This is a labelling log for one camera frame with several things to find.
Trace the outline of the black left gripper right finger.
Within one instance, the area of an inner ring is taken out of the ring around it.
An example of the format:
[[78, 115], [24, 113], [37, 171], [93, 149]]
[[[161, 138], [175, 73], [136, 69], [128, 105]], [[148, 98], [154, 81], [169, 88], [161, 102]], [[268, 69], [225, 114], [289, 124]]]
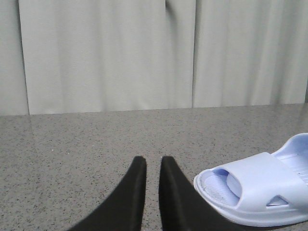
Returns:
[[164, 156], [161, 161], [159, 209], [164, 231], [243, 230], [221, 216], [199, 195], [171, 156]]

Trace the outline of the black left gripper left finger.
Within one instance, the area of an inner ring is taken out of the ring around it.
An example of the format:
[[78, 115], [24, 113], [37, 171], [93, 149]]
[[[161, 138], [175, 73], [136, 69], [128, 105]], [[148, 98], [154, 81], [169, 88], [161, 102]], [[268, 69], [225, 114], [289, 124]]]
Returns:
[[114, 191], [71, 231], [141, 230], [146, 190], [146, 160], [136, 156]]

